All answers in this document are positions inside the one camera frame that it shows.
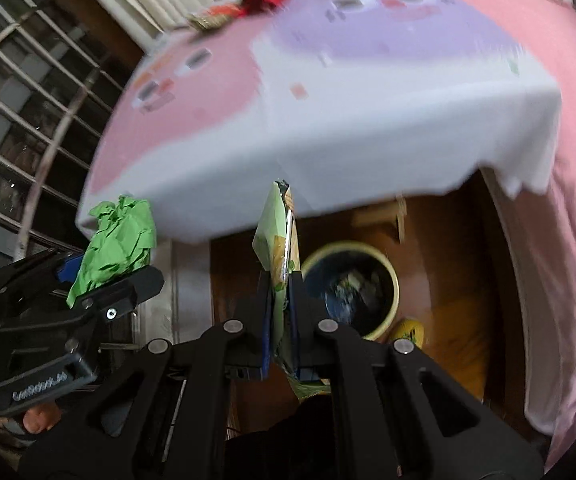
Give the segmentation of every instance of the cartoon character print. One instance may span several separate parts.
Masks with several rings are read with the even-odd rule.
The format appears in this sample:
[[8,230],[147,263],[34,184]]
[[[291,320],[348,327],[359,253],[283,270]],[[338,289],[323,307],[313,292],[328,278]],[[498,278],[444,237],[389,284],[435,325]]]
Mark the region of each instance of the cartoon character print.
[[171,40],[125,90],[97,149],[89,191],[110,184],[149,150],[245,110],[260,84],[250,45],[267,24],[261,16]]
[[275,43],[331,59],[424,61],[519,48],[461,0],[291,0],[273,25]]

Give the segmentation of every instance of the yellow slipper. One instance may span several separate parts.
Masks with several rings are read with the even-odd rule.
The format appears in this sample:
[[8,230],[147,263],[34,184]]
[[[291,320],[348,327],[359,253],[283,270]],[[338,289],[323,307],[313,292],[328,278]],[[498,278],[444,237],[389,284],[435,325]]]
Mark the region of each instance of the yellow slipper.
[[416,319],[402,319],[399,321],[395,328],[390,333],[388,341],[395,341],[396,339],[408,339],[421,349],[424,346],[424,326]]

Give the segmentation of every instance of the yellow object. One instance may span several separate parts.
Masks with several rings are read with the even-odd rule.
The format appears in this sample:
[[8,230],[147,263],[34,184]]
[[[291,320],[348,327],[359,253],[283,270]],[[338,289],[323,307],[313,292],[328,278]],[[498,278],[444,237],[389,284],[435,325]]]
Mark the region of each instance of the yellow object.
[[392,264],[389,262],[388,258],[375,249],[374,247],[364,244],[361,242],[335,242],[333,244],[328,244],[323,246],[321,249],[318,249],[314,253],[312,253],[308,259],[302,265],[302,276],[303,279],[306,279],[308,275],[308,271],[315,266],[315,264],[319,263],[325,257],[330,256],[331,254],[335,253],[343,253],[345,251],[357,251],[360,253],[368,254],[372,256],[375,260],[377,260],[380,264],[382,264],[390,277],[392,278],[392,304],[390,309],[388,310],[388,314],[386,315],[385,319],[382,323],[368,335],[364,336],[364,339],[369,341],[376,341],[381,336],[383,336],[388,329],[390,328],[392,321],[395,319],[395,314],[397,313],[397,307],[399,306],[399,282],[397,280],[397,275],[395,273],[395,269],[392,268]]
[[390,334],[390,341],[408,339],[419,349],[424,346],[424,326],[416,319],[402,319]]

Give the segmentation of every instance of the crumpled green paper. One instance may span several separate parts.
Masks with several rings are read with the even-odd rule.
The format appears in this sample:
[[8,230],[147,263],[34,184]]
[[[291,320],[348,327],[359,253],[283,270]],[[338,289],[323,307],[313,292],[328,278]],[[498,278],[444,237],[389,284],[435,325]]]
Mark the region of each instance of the crumpled green paper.
[[121,195],[118,203],[101,202],[90,210],[97,232],[84,254],[66,303],[69,307],[85,294],[113,278],[150,264],[157,244],[155,222],[147,200]]

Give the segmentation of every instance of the bed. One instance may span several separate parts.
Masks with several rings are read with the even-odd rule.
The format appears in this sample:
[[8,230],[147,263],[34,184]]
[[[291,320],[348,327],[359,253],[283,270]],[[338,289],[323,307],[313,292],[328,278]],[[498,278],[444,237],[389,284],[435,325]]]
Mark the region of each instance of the bed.
[[576,11],[549,0],[465,0],[528,48],[557,80],[562,115],[545,195],[511,201],[488,175],[518,279],[529,422],[552,435],[546,468],[576,439]]

